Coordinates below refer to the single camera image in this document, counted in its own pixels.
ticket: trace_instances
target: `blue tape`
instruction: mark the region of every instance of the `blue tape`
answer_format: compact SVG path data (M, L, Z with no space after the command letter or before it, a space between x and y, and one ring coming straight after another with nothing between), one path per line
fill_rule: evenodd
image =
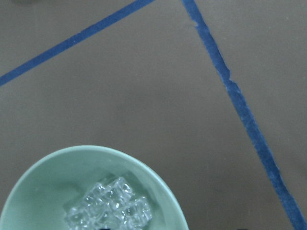
M204 43L224 86L226 87L229 97L231 98L231 101L236 108L238 115L240 116L240 119L260 157L260 160L262 161L267 175L281 203L283 204L283 207L294 229L307 230L307 224L299 209L299 206L287 190L280 175L279 169L275 163L273 154L268 147L241 90L239 89L238 85L230 79L230 71L225 64L217 44L211 36L209 28L202 18L195 1L182 1L191 19L197 23L195 28L197 29L198 34L201 37L202 42Z
M66 49L78 44L79 42L89 38L90 36L102 31L103 29L111 26L112 24L120 21L121 19L129 16L130 14L136 12L137 10L143 8L154 0L136 0L133 3L127 5L126 7L120 9L119 11L111 14L110 16L102 19L101 21L87 27L81 32L75 34L74 36L66 39L65 41L57 44L51 49L45 51L44 53L38 55L37 57L23 63L12 71L4 74L0 77L0 86L10 82L11 80L17 78L23 73L33 69L34 67L42 64L43 62L49 60L50 58L58 55L59 53L65 51Z

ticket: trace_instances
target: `plastic bowl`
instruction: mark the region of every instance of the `plastic bowl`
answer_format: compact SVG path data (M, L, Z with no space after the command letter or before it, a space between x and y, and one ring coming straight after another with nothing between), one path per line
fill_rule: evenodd
M35 163L11 191L0 230L67 230L66 210L97 181L120 176L149 200L153 219L146 230L188 230L175 196L152 169L123 152L100 146L61 149Z

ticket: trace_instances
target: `bowl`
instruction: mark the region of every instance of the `bowl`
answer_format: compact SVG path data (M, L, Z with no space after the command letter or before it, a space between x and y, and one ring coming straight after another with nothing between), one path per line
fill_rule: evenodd
M68 230L66 211L97 181L124 177L146 196L153 218L145 230L188 230L182 210L165 182L141 161L114 149L75 146L35 163L12 189L0 230Z

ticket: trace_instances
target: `gray surface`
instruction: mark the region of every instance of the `gray surface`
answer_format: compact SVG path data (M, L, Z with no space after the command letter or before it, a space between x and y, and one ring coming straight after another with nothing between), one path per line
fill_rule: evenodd
M0 75L131 1L18 2L0 7ZM307 214L306 4L198 4ZM190 229L291 229L179 0L156 0L0 87L0 108L0 207L40 158L95 144L153 168Z

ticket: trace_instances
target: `mint green bowl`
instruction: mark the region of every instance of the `mint green bowl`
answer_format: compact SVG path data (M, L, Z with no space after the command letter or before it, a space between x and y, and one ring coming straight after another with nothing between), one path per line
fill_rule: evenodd
M147 165L120 151L76 146L56 151L19 179L3 208L0 230L67 230L66 210L97 181L123 176L148 198L153 219L147 230L188 230L165 182Z

